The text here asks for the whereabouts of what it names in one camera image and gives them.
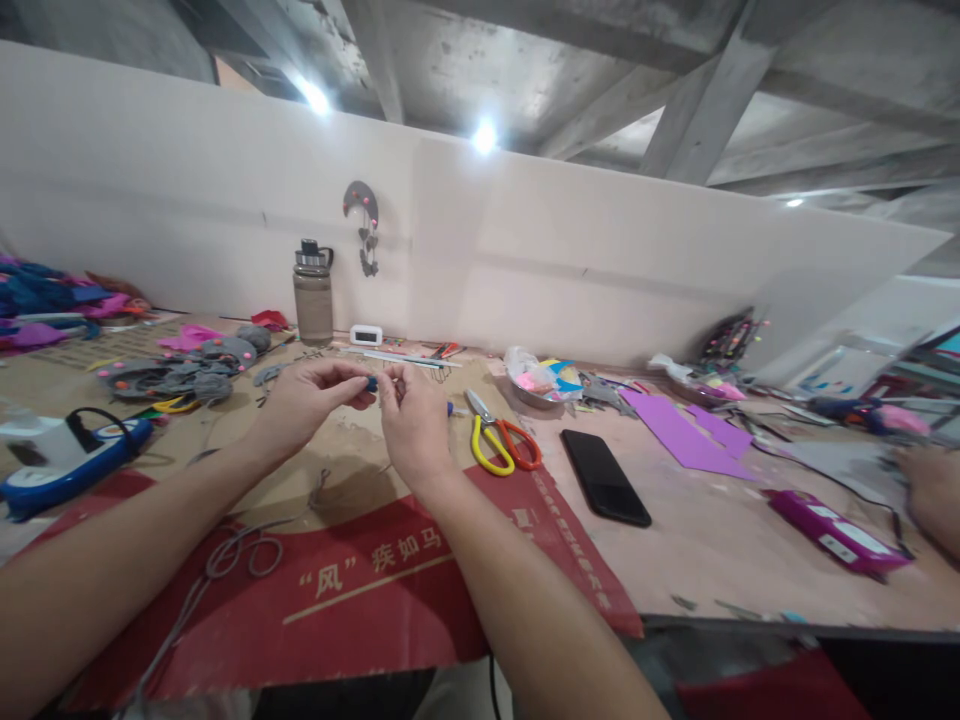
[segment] smartphone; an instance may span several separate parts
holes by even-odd
[[[650,513],[603,438],[576,430],[564,430],[560,437],[590,509],[600,517],[650,527]]]

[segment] person's arm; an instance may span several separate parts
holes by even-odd
[[[942,447],[897,451],[910,480],[910,514],[920,529],[960,562],[960,453]]]
[[[371,405],[365,373],[341,361],[296,363],[245,438],[0,569],[0,716],[28,718],[60,692],[331,410]]]
[[[417,368],[379,376],[394,468],[450,543],[487,639],[532,717],[666,718],[593,606],[453,463],[446,398]]]

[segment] orange-handled scissors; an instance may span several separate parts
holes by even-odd
[[[477,395],[473,390],[467,390],[467,401],[470,403],[470,407],[473,408],[473,411],[477,414],[473,420],[473,435],[470,438],[470,447],[473,450],[473,456],[477,459],[477,462],[480,463],[484,469],[487,470],[487,472],[491,472],[494,475],[499,475],[500,477],[506,477],[515,470],[514,461],[516,461],[516,465],[523,470],[536,470],[538,467],[540,467],[540,465],[543,464],[543,456],[540,453],[540,446],[537,445],[536,441],[532,437],[530,437],[527,433],[513,423],[494,418],[493,415],[490,414],[490,411],[487,410],[487,406],[484,405],[483,400],[481,400],[480,396]],[[507,445],[506,450],[500,443],[500,440],[497,439],[497,436],[493,434],[493,431],[490,429],[491,425],[496,425],[500,429],[500,435],[503,437],[503,440]],[[500,453],[500,456],[506,460],[507,466],[505,468],[494,465],[492,462],[487,460],[483,452],[481,452],[481,428],[483,428],[484,437],[486,437],[490,444],[496,448],[497,452]],[[524,460],[520,456],[517,446],[513,444],[513,438],[510,436],[510,433],[520,436],[527,442],[527,445],[530,446],[530,450],[533,453],[532,460]]]

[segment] water bottle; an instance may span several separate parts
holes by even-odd
[[[310,347],[333,342],[333,290],[330,268],[333,249],[317,247],[316,240],[303,239],[293,266],[293,295],[297,303],[300,340]]]

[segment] ceiling light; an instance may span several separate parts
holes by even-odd
[[[493,125],[484,120],[477,128],[477,132],[473,134],[471,142],[480,154],[489,155],[497,146],[497,131],[493,129]]]
[[[330,112],[330,101],[327,100],[327,96],[323,94],[323,90],[310,82],[304,83],[301,90],[314,112],[318,115],[326,115]]]

